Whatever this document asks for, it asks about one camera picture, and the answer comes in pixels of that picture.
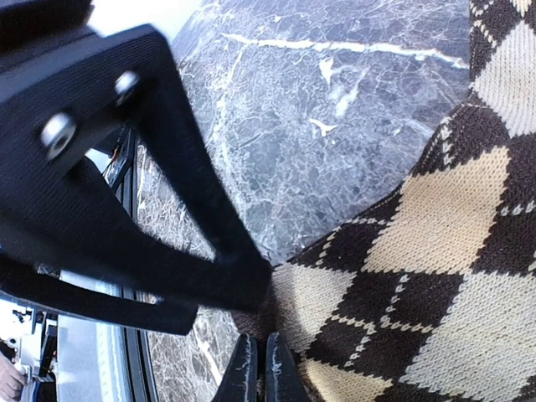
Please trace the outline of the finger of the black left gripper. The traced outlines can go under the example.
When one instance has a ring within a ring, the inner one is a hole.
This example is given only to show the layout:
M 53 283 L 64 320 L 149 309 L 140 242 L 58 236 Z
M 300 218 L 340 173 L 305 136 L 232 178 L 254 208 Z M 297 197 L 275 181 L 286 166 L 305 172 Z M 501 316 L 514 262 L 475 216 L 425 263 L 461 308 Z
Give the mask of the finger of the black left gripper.
M 90 291 L 1 257 L 1 298 L 39 310 L 152 332 L 186 335 L 197 307 L 149 304 Z
M 86 151 L 128 122 L 215 253 L 205 260 L 143 232 Z M 1 75 L 1 257 L 159 296 L 253 312 L 271 266 L 206 152 L 166 39 L 144 25 L 91 34 Z

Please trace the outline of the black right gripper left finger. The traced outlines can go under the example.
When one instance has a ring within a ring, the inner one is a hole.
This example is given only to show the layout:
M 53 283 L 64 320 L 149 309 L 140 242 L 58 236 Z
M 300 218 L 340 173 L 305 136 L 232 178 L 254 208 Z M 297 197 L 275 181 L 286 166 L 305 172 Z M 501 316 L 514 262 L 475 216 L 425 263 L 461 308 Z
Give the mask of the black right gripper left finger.
M 257 374 L 256 339 L 251 335 L 241 334 L 212 402 L 257 401 Z

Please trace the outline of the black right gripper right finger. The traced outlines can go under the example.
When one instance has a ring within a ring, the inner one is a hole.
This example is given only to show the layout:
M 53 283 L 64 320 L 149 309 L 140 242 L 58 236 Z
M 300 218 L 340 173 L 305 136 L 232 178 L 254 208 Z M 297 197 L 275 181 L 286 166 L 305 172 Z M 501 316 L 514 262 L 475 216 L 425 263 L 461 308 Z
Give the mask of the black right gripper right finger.
M 292 352 L 279 332 L 271 333 L 266 343 L 265 401 L 310 401 Z

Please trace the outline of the brown argyle sock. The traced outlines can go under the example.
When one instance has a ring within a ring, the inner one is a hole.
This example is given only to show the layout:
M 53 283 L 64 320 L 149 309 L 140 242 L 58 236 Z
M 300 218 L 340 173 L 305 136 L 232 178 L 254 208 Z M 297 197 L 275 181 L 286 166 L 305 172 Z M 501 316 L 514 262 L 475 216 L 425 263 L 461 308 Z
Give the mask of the brown argyle sock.
M 470 4 L 468 97 L 387 197 L 276 267 L 315 401 L 535 398 L 535 4 Z

